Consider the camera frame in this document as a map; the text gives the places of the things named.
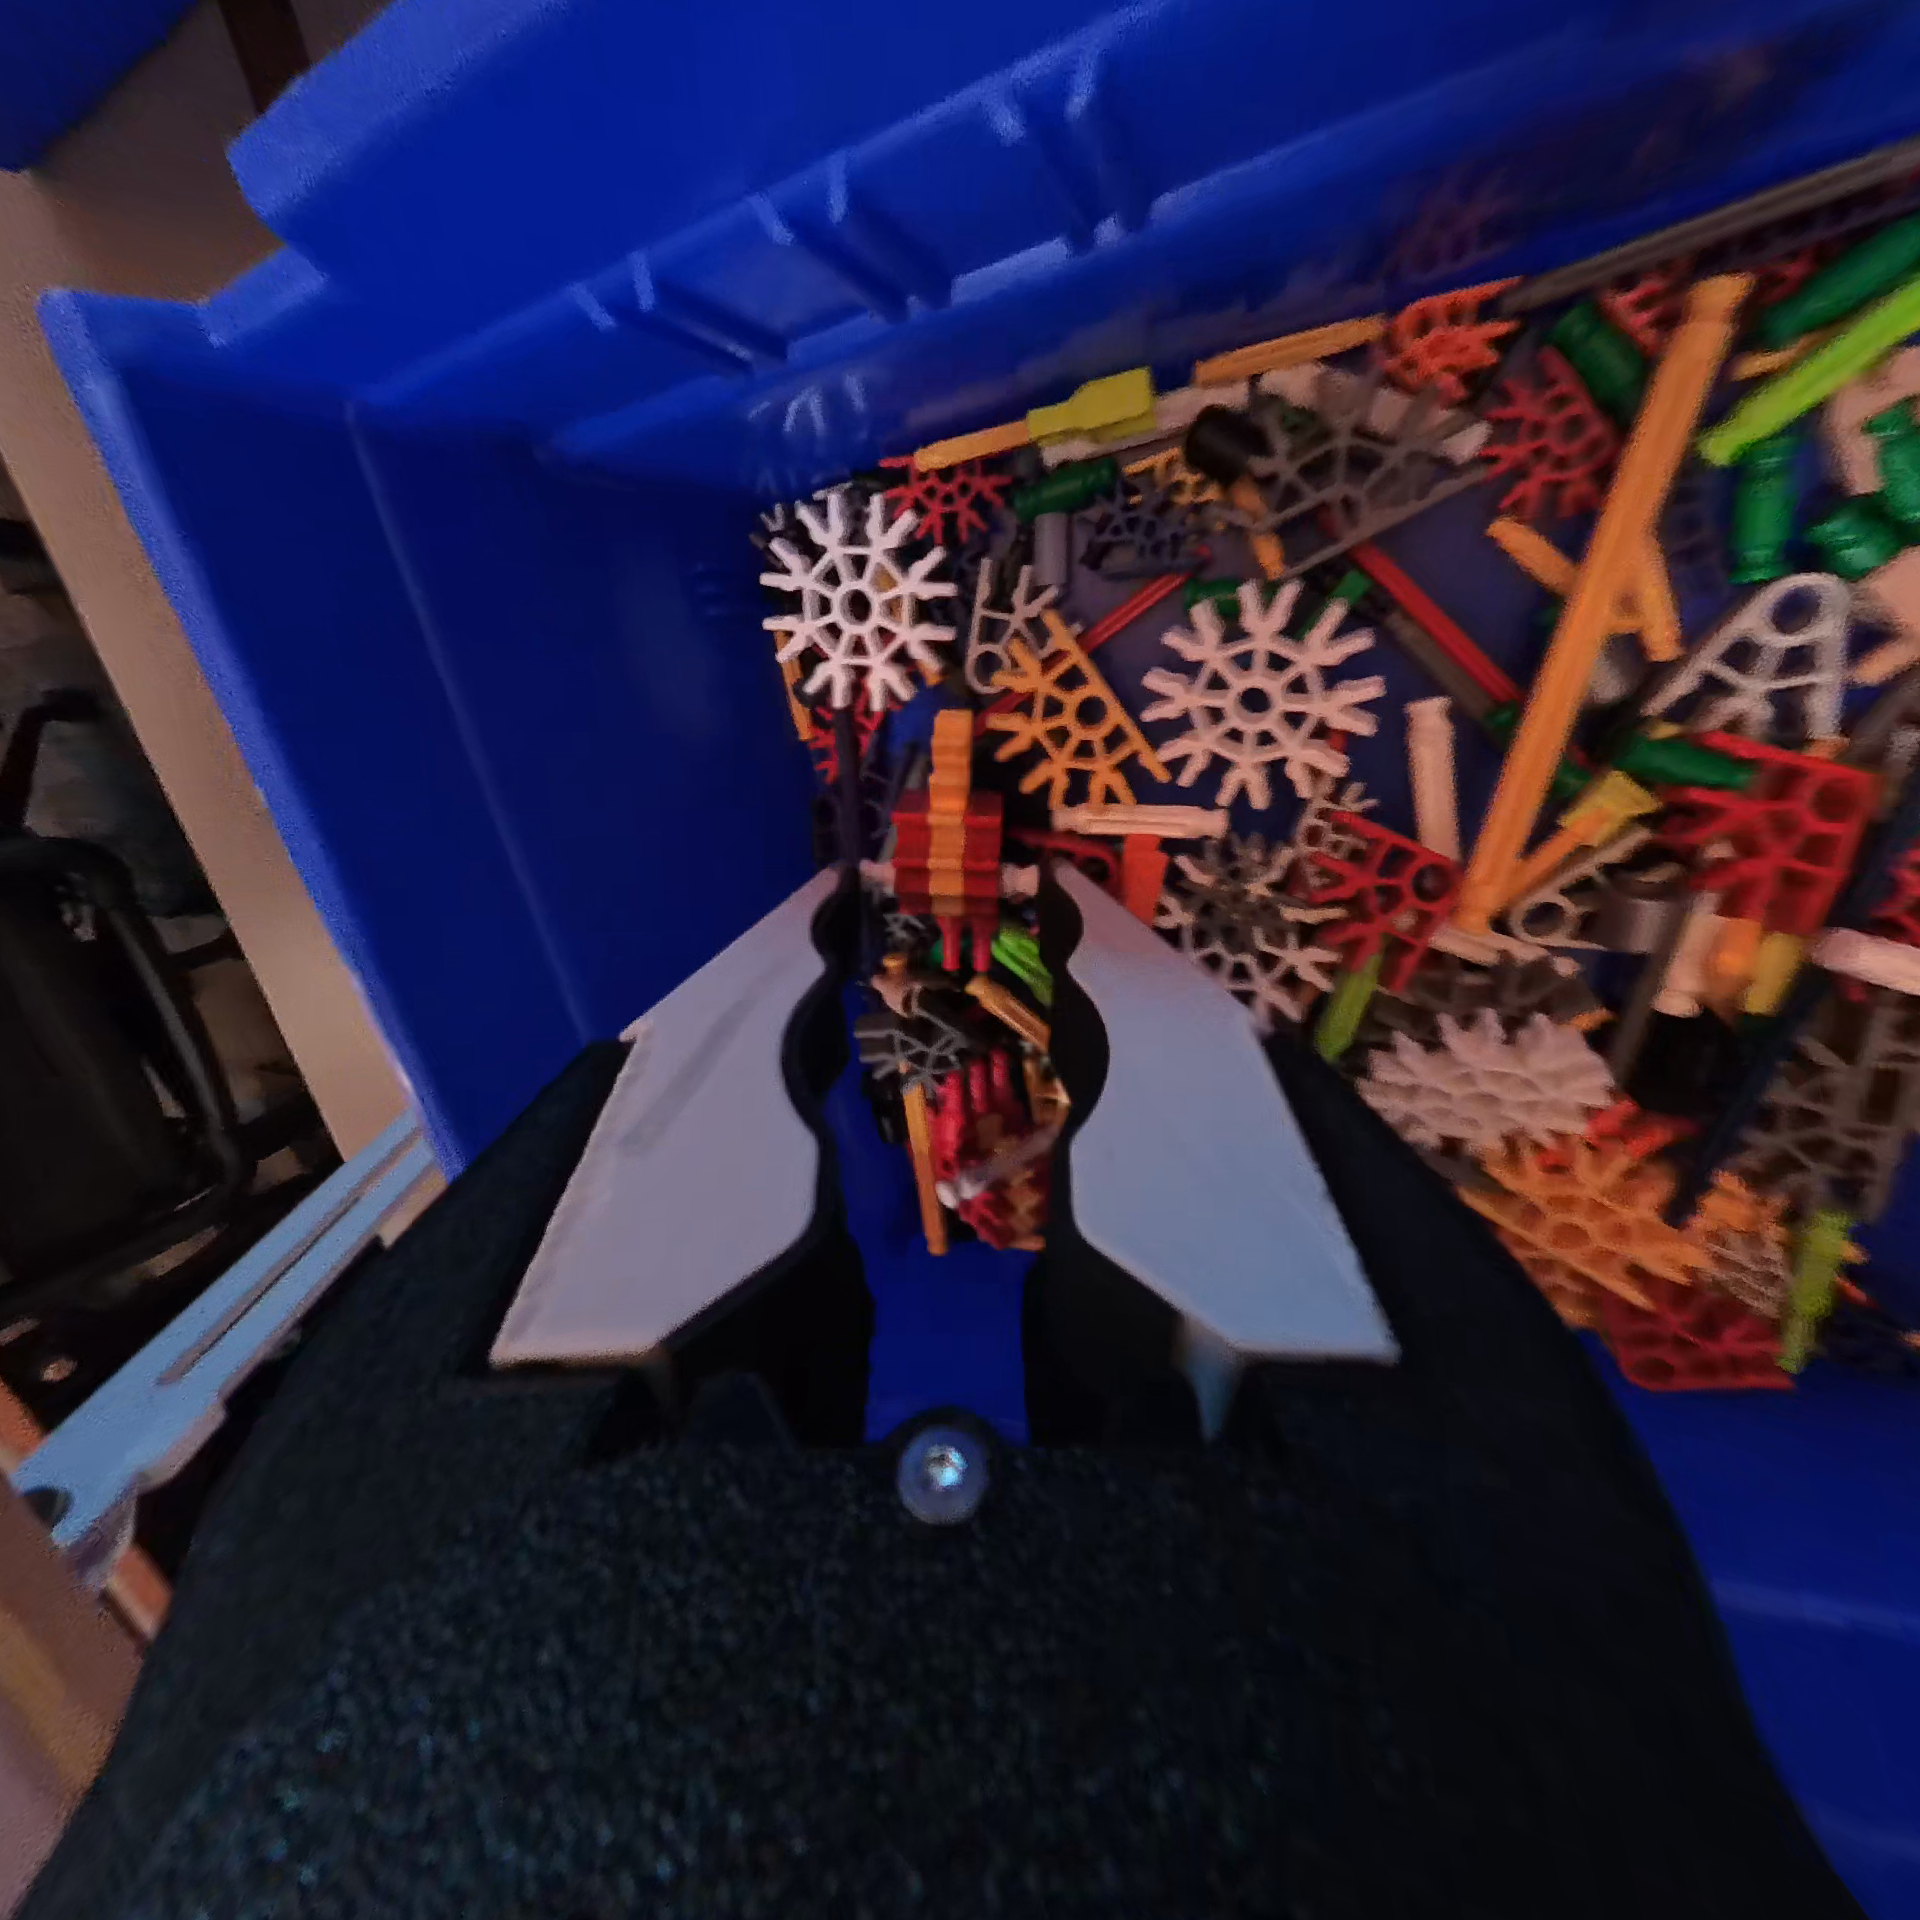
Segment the pile of colourful construction pieces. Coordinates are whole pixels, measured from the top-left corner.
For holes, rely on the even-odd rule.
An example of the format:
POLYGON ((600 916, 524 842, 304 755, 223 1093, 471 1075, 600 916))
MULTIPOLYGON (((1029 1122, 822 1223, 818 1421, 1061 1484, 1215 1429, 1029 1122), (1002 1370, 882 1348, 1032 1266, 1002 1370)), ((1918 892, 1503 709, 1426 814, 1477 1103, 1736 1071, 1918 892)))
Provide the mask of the pile of colourful construction pieces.
POLYGON ((1914 139, 1544 275, 1458 208, 1354 318, 759 516, 860 858, 855 1229, 976 1370, 1082 879, 1319 1051, 1628 1380, 1914 1380, 1914 139))

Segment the blue plastic object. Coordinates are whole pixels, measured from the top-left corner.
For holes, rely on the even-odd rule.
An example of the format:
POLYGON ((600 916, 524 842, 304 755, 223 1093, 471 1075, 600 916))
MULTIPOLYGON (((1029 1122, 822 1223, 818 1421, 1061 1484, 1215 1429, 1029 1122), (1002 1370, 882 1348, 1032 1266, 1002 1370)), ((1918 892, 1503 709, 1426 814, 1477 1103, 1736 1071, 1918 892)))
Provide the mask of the blue plastic object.
POLYGON ((31 170, 189 10, 189 3, 2 3, 2 170, 31 170))

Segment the black chair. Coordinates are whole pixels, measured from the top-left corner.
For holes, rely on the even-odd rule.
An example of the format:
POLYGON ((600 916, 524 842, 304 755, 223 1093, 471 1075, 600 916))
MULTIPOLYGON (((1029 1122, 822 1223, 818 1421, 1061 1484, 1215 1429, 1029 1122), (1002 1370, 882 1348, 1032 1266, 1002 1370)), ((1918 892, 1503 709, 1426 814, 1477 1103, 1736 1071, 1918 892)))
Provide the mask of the black chair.
POLYGON ((41 741, 103 717, 56 687, 5 735, 2 1308, 5 1333, 109 1304, 111 1284, 209 1235, 265 1229, 341 1163, 308 1093, 244 1118, 192 975, 223 935, 161 946, 126 861, 26 826, 41 741))

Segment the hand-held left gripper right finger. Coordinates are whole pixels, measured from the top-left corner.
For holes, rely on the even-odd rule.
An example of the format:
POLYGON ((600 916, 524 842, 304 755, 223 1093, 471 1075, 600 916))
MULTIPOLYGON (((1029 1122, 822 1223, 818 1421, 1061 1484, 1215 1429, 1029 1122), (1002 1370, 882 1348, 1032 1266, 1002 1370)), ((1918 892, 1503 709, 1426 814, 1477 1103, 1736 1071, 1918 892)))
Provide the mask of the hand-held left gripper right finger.
POLYGON ((1220 1435, 1255 1363, 1401 1359, 1304 1131, 1250 1018, 1210 975, 1055 861, 1055 1026, 1082 1002, 1103 1055, 1085 1088, 1066 1038, 1065 1223, 1169 1312, 1168 1370, 1220 1435))

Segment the blue plastic storage bin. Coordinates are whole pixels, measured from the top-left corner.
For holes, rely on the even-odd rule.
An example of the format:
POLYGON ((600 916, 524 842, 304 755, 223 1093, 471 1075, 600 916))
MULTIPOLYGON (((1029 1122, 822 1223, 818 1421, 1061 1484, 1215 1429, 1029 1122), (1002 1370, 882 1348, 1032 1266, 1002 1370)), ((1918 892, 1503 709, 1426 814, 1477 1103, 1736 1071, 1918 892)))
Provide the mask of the blue plastic storage bin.
POLYGON ((1914 4, 394 4, 279 252, 44 325, 454 1182, 320 1314, 25 1916, 1914 1916, 1914 1380, 1618 1391, 1306 1045, 1401 1363, 1072 1228, 865 1429, 484 1350, 616 1030, 812 870, 756 507, 1914 133, 1914 4))

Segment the white slotted metal bracket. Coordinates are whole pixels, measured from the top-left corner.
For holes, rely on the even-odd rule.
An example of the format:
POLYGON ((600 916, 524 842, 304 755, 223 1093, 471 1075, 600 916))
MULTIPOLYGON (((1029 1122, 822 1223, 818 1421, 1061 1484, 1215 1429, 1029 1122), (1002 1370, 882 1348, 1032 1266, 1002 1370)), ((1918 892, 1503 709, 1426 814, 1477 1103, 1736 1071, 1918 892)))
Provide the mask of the white slotted metal bracket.
POLYGON ((232 1391, 436 1172, 420 1119, 394 1119, 23 1456, 12 1486, 84 1592, 133 1542, 137 1502, 205 1446, 232 1391))

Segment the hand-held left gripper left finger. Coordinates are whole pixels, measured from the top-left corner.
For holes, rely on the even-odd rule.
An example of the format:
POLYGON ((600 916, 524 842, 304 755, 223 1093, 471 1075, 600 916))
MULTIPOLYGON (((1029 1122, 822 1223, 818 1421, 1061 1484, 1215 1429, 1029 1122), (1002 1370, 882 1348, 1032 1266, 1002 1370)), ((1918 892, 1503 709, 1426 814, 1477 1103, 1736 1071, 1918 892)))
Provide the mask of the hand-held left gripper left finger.
POLYGON ((831 1091, 856 882, 824 868, 629 1029, 488 1364, 634 1372, 662 1424, 743 1375, 807 1446, 861 1443, 876 1304, 831 1091))

